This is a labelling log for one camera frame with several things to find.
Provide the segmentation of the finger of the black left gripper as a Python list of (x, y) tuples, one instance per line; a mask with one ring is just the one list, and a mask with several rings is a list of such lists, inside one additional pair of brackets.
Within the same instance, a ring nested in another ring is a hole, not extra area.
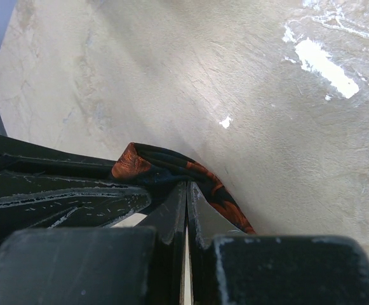
[(0, 229), (111, 226), (147, 208), (149, 193), (116, 182), (113, 164), (0, 135)]

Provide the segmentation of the black orange floral tie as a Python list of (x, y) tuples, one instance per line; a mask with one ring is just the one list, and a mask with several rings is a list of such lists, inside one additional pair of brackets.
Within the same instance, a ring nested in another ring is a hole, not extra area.
[(247, 234), (255, 230), (220, 179), (205, 166), (179, 152), (131, 142), (111, 170), (118, 182), (142, 186), (156, 197), (187, 180), (195, 182), (207, 202)]

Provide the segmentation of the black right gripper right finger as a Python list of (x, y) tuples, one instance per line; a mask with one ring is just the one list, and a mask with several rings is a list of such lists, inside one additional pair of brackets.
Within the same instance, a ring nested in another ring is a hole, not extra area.
[(194, 304), (369, 304), (369, 259), (335, 235), (246, 234), (187, 186)]

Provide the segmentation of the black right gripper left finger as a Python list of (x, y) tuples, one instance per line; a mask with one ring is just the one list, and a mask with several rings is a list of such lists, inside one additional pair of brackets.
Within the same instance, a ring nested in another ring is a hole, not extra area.
[(0, 246), (0, 304), (182, 304), (186, 187), (133, 227), (13, 233)]

